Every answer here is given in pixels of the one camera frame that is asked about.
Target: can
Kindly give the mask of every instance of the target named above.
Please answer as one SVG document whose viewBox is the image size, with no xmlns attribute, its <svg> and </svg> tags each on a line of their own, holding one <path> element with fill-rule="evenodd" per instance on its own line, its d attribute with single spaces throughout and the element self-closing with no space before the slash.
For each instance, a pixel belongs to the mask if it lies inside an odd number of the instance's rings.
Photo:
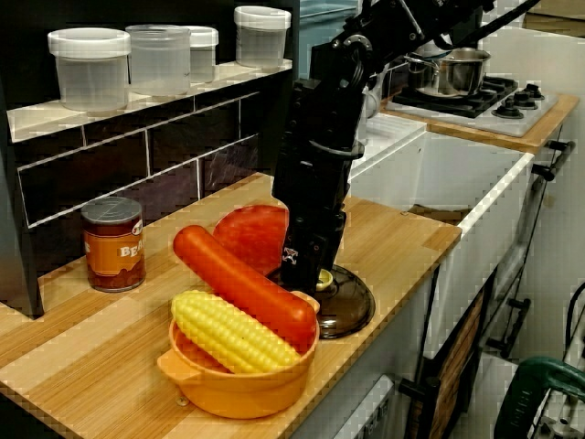
<svg viewBox="0 0 585 439">
<path fill-rule="evenodd" d="M 121 197 L 95 199 L 81 209 L 92 288 L 119 293 L 144 281 L 142 211 L 140 203 Z"/>
</svg>

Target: silver pot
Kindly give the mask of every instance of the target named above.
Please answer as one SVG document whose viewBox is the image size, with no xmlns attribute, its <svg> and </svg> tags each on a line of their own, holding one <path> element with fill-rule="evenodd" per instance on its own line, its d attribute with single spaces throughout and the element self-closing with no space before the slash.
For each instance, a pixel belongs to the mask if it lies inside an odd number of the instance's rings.
<svg viewBox="0 0 585 439">
<path fill-rule="evenodd" d="M 458 98 L 477 94 L 491 55 L 475 48 L 457 48 L 436 59 L 404 58 L 409 61 L 409 87 L 433 97 Z"/>
</svg>

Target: green object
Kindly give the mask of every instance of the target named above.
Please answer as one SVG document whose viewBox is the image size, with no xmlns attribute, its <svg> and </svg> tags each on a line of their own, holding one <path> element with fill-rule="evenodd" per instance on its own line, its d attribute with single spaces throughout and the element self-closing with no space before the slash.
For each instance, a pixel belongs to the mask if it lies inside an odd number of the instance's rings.
<svg viewBox="0 0 585 439">
<path fill-rule="evenodd" d="M 557 359 L 520 363 L 497 417 L 494 439 L 527 437 L 537 410 L 551 389 L 585 402 L 585 373 Z"/>
</svg>

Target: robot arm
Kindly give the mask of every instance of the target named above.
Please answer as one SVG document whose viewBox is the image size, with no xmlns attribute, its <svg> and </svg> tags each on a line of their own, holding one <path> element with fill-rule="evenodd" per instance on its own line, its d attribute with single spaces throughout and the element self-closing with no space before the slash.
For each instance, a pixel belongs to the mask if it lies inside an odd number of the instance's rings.
<svg viewBox="0 0 585 439">
<path fill-rule="evenodd" d="M 295 83 L 272 186 L 273 196 L 289 209 L 281 267 L 285 286 L 313 294 L 320 270 L 333 266 L 346 223 L 342 209 L 349 171 L 364 154 L 356 129 L 368 79 L 480 6 L 490 10 L 494 0 L 379 0 L 373 5 L 365 0 L 362 12 L 332 41 L 323 79 Z M 503 16 L 498 28 L 518 9 Z"/>
</svg>

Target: orange bowl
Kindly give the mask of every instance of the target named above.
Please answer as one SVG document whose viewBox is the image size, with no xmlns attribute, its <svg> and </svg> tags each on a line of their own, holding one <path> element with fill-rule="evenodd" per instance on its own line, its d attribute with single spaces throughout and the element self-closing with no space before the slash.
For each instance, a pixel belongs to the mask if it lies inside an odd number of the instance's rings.
<svg viewBox="0 0 585 439">
<path fill-rule="evenodd" d="M 226 418 L 260 418 L 290 407 L 303 394 L 319 341 L 318 328 L 311 348 L 296 364 L 270 373 L 234 374 L 188 340 L 173 320 L 171 349 L 157 364 L 200 409 Z"/>
</svg>

